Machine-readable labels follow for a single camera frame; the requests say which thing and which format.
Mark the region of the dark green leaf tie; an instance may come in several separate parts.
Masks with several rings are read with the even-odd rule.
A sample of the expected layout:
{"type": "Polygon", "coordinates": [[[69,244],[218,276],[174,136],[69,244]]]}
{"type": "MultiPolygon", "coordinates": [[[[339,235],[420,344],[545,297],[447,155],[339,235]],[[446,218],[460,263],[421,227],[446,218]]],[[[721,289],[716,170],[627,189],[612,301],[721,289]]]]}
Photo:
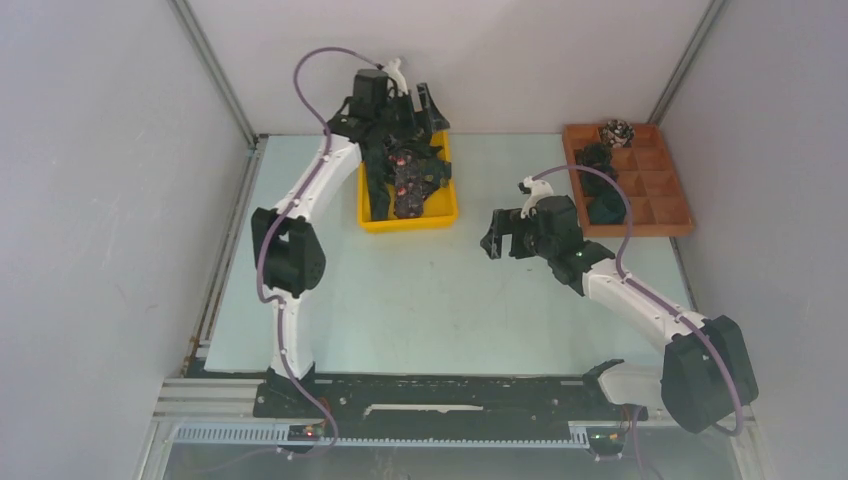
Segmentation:
{"type": "Polygon", "coordinates": [[[402,143],[381,127],[372,127],[360,143],[365,166],[371,219],[385,221],[391,203],[388,184],[394,182],[395,161],[402,143]]]}

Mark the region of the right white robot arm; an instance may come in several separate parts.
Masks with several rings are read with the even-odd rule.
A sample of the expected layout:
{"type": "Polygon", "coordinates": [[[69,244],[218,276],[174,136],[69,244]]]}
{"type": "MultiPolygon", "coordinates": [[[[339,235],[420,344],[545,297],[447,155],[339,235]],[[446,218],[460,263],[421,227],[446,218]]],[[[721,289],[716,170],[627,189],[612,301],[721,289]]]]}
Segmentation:
{"type": "Polygon", "coordinates": [[[659,408],[690,433],[733,417],[760,396],[740,325],[726,315],[686,310],[627,270],[619,255],[584,237],[568,196],[548,196],[522,208],[496,209],[480,246],[491,259],[540,258],[577,295],[628,322],[662,356],[659,367],[607,361],[586,373],[585,411],[606,418],[620,405],[659,408]]]}

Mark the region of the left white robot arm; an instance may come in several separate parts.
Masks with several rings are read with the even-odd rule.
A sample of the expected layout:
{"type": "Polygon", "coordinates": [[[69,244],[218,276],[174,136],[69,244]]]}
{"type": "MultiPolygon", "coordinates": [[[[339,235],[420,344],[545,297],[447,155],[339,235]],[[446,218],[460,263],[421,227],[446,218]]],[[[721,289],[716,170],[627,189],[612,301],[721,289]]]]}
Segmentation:
{"type": "Polygon", "coordinates": [[[302,306],[322,280],[326,254],[315,223],[347,179],[360,174],[366,223],[389,231],[447,215],[439,197],[453,183],[445,152],[449,120],[427,83],[409,86],[388,67],[357,71],[352,92],[331,118],[320,116],[323,142],[292,189],[250,219],[257,293],[274,311],[270,371],[289,379],[277,402],[292,416],[316,403],[301,380],[315,360],[302,306]]]}

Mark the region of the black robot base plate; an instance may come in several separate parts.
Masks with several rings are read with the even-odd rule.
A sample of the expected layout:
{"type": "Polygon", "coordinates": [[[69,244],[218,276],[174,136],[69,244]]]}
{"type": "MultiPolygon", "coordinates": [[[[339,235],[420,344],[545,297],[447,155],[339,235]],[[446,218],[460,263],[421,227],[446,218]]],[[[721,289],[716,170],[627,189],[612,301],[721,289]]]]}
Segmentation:
{"type": "Polygon", "coordinates": [[[566,441],[572,422],[621,427],[631,410],[580,376],[317,373],[298,385],[268,372],[253,416],[333,423],[351,440],[566,441]]]}

